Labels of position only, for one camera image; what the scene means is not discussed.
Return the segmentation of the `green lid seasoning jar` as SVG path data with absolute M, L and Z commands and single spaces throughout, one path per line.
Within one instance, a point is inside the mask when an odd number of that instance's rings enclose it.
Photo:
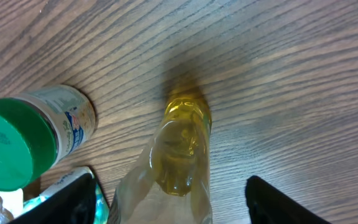
M 0 191 L 15 191 L 39 178 L 96 129 L 90 100 L 68 85 L 0 98 Z

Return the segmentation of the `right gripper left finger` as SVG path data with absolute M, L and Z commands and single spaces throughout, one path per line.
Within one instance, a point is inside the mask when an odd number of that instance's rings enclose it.
M 92 224 L 96 211 L 96 179 L 83 174 L 10 224 Z

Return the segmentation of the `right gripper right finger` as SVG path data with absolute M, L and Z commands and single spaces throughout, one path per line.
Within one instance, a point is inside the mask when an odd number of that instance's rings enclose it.
M 251 224 L 329 224 L 256 175 L 247 179 L 245 198 Z

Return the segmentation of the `Kleenex pocket tissue pack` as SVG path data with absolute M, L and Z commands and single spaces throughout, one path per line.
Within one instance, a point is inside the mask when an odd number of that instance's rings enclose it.
M 72 171 L 61 177 L 56 183 L 54 183 L 46 190 L 44 190 L 38 197 L 26 201 L 24 204 L 24 210 L 22 215 L 32 210 L 36 206 L 40 205 L 48 198 L 52 197 L 59 190 L 63 189 L 70 183 L 74 182 L 77 178 L 81 177 L 83 174 L 90 174 L 93 178 L 96 179 L 96 190 L 95 190 L 96 211 L 95 211 L 95 218 L 93 224 L 106 224 L 108 222 L 109 207 L 104 198 L 103 192 L 99 187 L 97 178 L 95 177 L 91 169 L 87 166 L 77 167 L 73 169 Z

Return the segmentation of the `yellow dish soap bottle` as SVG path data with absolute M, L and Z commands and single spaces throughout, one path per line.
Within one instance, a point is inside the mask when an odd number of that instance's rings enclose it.
M 108 223 L 212 223 L 211 125 L 199 87 L 173 90 L 158 129 L 115 189 Z

